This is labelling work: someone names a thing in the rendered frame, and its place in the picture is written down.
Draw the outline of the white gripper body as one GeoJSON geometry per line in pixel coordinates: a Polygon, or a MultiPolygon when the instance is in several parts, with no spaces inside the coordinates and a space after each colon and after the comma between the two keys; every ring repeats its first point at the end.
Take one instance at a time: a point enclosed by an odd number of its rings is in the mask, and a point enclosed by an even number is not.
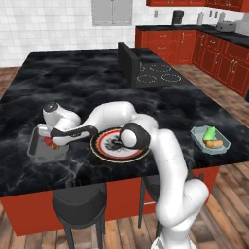
{"type": "Polygon", "coordinates": [[[51,126],[47,124],[37,124],[37,128],[38,128],[38,133],[40,136],[43,136],[43,137],[51,136],[51,131],[53,129],[51,126]]]}

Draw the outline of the red food piece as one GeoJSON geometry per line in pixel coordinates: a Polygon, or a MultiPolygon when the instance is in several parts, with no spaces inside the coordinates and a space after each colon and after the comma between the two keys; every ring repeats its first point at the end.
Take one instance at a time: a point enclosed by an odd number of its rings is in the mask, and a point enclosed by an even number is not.
{"type": "Polygon", "coordinates": [[[57,150],[59,148],[59,146],[56,145],[50,137],[45,137],[44,142],[47,146],[51,147],[54,150],[57,150]]]}

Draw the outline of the grey tupperware container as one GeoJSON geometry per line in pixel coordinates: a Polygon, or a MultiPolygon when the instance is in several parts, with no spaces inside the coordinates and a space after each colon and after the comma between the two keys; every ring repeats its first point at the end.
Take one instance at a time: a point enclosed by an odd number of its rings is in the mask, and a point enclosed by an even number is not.
{"type": "Polygon", "coordinates": [[[59,146],[54,149],[49,142],[39,134],[38,128],[32,131],[27,155],[33,163],[58,162],[65,160],[69,151],[69,146],[59,146]]]}
{"type": "Polygon", "coordinates": [[[205,145],[203,141],[203,136],[207,129],[209,128],[208,125],[204,126],[194,126],[191,130],[191,137],[195,141],[195,143],[198,145],[198,147],[201,149],[203,153],[209,154],[209,155],[219,155],[224,154],[231,146],[231,142],[219,131],[215,131],[214,135],[214,141],[221,140],[222,145],[220,148],[209,148],[205,145]]]}

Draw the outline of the large patterned plate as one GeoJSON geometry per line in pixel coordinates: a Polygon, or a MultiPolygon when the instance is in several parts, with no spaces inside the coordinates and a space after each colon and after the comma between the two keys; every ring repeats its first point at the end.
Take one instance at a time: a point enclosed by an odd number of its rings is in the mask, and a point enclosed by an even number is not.
{"type": "Polygon", "coordinates": [[[113,163],[129,163],[143,159],[149,149],[129,149],[120,140],[119,127],[106,129],[93,135],[90,140],[90,147],[93,153],[101,158],[113,163]]]}

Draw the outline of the green vegetable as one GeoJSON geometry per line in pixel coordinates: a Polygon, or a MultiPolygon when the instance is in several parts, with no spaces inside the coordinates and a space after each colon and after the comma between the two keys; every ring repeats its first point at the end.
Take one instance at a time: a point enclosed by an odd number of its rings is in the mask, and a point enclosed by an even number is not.
{"type": "Polygon", "coordinates": [[[202,140],[203,141],[213,140],[215,137],[215,134],[216,134],[216,127],[211,126],[211,127],[206,129],[206,132],[204,133],[202,140]]]}

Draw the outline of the brown cooked sausage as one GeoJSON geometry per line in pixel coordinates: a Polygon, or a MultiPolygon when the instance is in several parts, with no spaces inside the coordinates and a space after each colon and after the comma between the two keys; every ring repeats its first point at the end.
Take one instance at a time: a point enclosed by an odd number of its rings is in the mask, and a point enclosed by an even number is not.
{"type": "Polygon", "coordinates": [[[207,148],[219,149],[223,146],[223,141],[222,140],[205,140],[204,144],[207,148]]]}

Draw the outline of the red kitchen island base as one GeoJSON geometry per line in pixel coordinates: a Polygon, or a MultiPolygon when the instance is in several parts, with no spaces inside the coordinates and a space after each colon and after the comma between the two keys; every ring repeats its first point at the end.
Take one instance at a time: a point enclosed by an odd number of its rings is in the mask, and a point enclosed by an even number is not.
{"type": "Polygon", "coordinates": [[[54,231],[62,227],[53,211],[53,190],[93,183],[107,184],[105,218],[116,220],[136,216],[140,181],[156,175],[155,168],[114,165],[109,168],[79,168],[53,164],[0,165],[0,201],[16,235],[54,231]]]}

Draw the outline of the black upright panel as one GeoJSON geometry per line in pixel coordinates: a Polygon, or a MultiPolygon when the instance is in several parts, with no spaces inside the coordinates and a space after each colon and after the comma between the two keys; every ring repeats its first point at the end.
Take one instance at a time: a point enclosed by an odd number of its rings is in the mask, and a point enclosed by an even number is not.
{"type": "Polygon", "coordinates": [[[125,78],[134,86],[140,73],[140,60],[124,42],[118,43],[118,63],[125,78]]]}

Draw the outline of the black hob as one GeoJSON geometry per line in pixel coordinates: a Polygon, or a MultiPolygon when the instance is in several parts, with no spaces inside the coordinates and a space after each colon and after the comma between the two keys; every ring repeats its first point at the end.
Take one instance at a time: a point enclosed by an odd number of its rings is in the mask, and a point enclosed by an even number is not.
{"type": "Polygon", "coordinates": [[[188,83],[188,79],[167,63],[143,63],[131,85],[135,88],[151,88],[188,83]]]}

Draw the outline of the grey window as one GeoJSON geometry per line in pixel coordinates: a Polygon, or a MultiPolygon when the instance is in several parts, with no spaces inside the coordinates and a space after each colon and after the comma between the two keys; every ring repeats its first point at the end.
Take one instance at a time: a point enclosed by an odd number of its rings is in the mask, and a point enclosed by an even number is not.
{"type": "Polygon", "coordinates": [[[93,26],[132,25],[132,0],[91,0],[93,26]]]}

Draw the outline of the red base cupboards run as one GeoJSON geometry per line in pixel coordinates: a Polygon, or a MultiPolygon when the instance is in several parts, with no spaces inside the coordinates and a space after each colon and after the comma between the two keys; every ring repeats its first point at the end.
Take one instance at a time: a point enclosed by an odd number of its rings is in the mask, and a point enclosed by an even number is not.
{"type": "Polygon", "coordinates": [[[249,102],[249,44],[236,35],[196,26],[137,26],[135,47],[149,48],[170,65],[194,65],[249,102]]]}

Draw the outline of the black coffee machine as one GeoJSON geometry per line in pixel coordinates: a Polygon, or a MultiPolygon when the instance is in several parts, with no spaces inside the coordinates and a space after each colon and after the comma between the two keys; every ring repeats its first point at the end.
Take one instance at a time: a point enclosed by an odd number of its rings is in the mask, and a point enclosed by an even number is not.
{"type": "Polygon", "coordinates": [[[184,16],[184,12],[182,10],[174,10],[171,24],[172,25],[181,25],[183,16],[184,16]]]}

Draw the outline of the silver toaster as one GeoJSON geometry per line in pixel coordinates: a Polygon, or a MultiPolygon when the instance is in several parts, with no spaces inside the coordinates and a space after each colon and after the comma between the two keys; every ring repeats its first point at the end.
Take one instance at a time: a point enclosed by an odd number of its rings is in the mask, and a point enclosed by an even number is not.
{"type": "Polygon", "coordinates": [[[234,32],[236,23],[232,21],[221,21],[216,24],[215,29],[219,32],[234,32]]]}

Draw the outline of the red wall cupboards run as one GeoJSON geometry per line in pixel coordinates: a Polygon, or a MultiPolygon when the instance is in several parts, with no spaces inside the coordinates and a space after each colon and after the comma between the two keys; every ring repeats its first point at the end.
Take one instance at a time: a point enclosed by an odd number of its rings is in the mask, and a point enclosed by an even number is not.
{"type": "Polygon", "coordinates": [[[146,0],[149,7],[211,7],[249,12],[249,0],[146,0]]]}

